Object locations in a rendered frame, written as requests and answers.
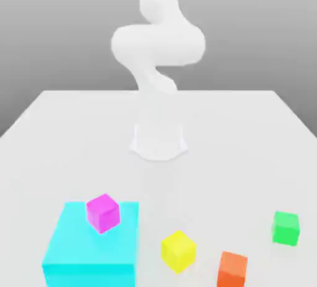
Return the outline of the large cyan box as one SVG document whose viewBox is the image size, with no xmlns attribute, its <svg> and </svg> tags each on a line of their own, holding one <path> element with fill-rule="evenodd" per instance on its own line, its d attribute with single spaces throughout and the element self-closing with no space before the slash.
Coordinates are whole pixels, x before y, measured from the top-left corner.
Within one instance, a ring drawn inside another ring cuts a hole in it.
<svg viewBox="0 0 317 287">
<path fill-rule="evenodd" d="M 47 287 L 136 287 L 139 204 L 120 202 L 121 222 L 98 234 L 84 202 L 68 202 L 42 261 Z"/>
</svg>

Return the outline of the small green cube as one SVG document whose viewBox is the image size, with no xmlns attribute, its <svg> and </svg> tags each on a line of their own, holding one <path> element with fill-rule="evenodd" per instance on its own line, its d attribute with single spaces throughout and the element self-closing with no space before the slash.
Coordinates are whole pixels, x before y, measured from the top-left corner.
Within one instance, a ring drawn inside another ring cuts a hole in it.
<svg viewBox="0 0 317 287">
<path fill-rule="evenodd" d="M 276 211 L 272 224 L 272 241 L 288 246 L 296 246 L 299 235 L 300 223 L 298 215 Z"/>
</svg>

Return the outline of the small orange cube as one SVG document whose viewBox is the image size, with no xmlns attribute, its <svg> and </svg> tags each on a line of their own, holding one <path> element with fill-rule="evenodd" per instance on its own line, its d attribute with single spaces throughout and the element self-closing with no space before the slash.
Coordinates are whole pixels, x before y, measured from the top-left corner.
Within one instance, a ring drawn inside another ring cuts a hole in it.
<svg viewBox="0 0 317 287">
<path fill-rule="evenodd" d="M 244 287 L 248 258 L 231 252 L 222 252 L 217 287 Z"/>
</svg>

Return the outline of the small yellow cube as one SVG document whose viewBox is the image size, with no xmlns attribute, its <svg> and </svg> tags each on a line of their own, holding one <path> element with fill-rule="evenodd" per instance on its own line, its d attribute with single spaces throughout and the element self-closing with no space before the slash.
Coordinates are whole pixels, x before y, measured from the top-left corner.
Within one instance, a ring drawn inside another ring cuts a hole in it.
<svg viewBox="0 0 317 287">
<path fill-rule="evenodd" d="M 196 261 L 197 244 L 184 232 L 176 231 L 161 242 L 162 260 L 176 273 Z"/>
</svg>

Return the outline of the small magenta cube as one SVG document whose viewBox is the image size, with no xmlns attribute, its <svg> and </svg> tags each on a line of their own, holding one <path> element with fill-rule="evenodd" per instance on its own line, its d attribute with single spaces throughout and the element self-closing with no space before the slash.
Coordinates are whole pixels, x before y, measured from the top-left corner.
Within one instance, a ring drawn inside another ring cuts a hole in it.
<svg viewBox="0 0 317 287">
<path fill-rule="evenodd" d="M 87 220 L 103 234 L 120 224 L 120 207 L 108 194 L 100 195 L 86 203 Z"/>
</svg>

